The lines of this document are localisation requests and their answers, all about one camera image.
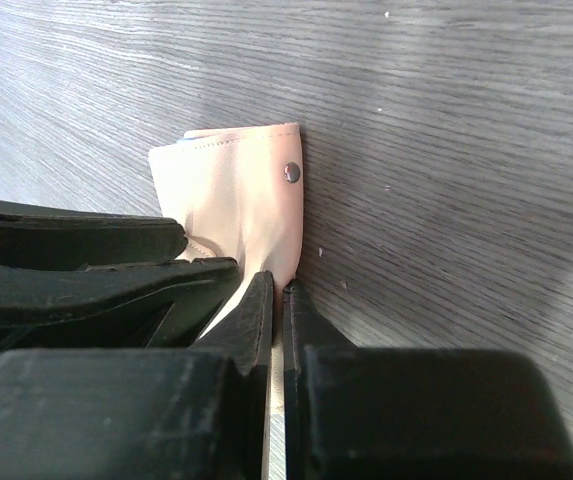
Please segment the beige leather card holder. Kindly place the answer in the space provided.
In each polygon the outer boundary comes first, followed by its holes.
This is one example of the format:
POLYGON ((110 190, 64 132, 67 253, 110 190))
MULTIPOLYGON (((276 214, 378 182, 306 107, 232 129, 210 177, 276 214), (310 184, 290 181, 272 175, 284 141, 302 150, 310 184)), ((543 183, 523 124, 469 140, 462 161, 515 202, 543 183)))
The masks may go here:
POLYGON ((182 258, 230 257, 240 268, 239 288, 206 328, 239 304, 258 272, 271 273, 280 299, 303 243, 299 125, 192 130, 148 160, 163 216, 186 232, 182 258))

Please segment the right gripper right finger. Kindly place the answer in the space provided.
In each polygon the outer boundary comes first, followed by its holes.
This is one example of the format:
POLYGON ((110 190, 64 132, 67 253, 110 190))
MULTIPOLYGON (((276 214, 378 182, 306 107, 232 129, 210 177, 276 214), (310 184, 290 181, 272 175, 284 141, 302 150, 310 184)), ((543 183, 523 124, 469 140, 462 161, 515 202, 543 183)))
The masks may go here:
POLYGON ((573 479, 573 443, 527 356, 359 347, 304 285, 283 293, 291 479, 573 479))

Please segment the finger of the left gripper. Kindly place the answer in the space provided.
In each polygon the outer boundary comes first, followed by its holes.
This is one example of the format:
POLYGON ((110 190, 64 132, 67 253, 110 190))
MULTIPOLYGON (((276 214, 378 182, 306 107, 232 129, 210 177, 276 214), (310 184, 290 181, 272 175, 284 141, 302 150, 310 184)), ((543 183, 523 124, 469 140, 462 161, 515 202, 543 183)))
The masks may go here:
POLYGON ((66 348, 179 346, 195 339, 240 284, 229 258, 76 271, 0 265, 0 329, 47 333, 66 348))
POLYGON ((166 262, 186 248, 173 219, 79 212, 0 200, 0 265, 74 271, 166 262))

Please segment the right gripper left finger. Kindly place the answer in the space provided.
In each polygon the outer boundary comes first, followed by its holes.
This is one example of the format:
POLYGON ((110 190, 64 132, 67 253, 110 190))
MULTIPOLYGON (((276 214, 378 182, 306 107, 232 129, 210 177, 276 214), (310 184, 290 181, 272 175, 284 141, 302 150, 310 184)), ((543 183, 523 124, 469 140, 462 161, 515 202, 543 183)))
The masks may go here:
POLYGON ((274 285, 185 349, 0 354, 0 479, 262 479, 274 285))

